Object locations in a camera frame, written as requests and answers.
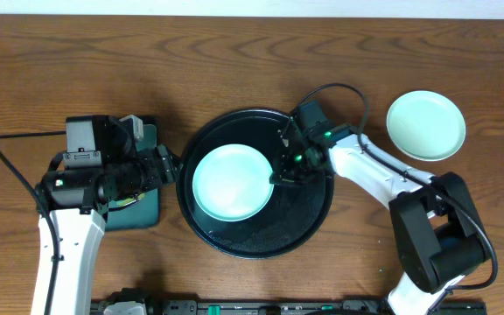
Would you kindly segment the mint green plate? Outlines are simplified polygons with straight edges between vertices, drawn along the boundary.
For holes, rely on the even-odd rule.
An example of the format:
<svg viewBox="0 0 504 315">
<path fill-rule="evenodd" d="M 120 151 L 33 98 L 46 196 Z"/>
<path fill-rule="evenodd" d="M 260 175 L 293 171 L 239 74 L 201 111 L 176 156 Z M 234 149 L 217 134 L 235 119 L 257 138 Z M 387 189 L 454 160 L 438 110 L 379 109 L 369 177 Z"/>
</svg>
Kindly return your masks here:
<svg viewBox="0 0 504 315">
<path fill-rule="evenodd" d="M 466 121 L 447 97 L 416 90 L 392 102 L 386 117 L 388 135 L 404 154 L 440 161 L 457 153 L 466 140 Z"/>
<path fill-rule="evenodd" d="M 217 221 L 244 221 L 267 205 L 274 191 L 272 168 L 257 149 L 244 144 L 222 145 L 207 153 L 192 176 L 199 208 Z"/>
</svg>

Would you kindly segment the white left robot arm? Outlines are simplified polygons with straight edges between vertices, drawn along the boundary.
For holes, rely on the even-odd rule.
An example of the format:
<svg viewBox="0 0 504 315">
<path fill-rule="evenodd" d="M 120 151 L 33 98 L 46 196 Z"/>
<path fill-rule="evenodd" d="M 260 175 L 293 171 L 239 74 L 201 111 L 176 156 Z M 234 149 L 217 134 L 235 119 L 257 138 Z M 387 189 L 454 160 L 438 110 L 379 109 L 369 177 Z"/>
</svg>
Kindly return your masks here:
<svg viewBox="0 0 504 315">
<path fill-rule="evenodd" d="M 33 314 L 88 314 L 95 262 L 108 231 L 158 223 L 159 190 L 175 182 L 179 158 L 163 145 L 119 152 L 56 155 L 37 186 L 42 206 Z"/>
</svg>

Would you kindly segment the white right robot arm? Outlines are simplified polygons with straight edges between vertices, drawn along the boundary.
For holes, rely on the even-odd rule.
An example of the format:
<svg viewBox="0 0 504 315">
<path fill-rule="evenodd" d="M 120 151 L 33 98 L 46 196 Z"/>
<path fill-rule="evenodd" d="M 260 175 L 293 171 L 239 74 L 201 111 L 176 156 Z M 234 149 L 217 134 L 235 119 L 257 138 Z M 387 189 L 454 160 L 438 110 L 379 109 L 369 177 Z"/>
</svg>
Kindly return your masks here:
<svg viewBox="0 0 504 315">
<path fill-rule="evenodd" d="M 486 261 L 497 261 L 465 181 L 448 172 L 435 176 L 411 168 L 342 125 L 278 132 L 271 182 L 305 185 L 323 171 L 353 181 L 390 213 L 403 274 L 388 294 L 393 314 L 429 314 L 461 280 Z"/>
</svg>

